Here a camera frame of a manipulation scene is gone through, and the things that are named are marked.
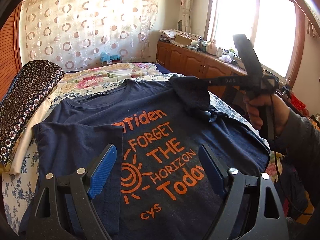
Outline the person's right hand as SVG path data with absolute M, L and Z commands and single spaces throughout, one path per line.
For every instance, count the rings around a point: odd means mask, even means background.
M 274 135 L 281 135 L 288 122 L 290 109 L 279 96 L 276 94 L 260 94 L 250 99 L 245 95 L 243 101 L 246 105 L 250 123 L 255 129 L 260 131 L 264 124 L 270 127 L 269 121 L 271 120 Z

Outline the grey right sleeve forearm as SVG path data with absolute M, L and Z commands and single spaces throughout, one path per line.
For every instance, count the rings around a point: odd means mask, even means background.
M 311 220 L 319 222 L 319 131 L 285 103 L 276 106 L 274 113 L 277 144 L 287 151 L 315 207 Z

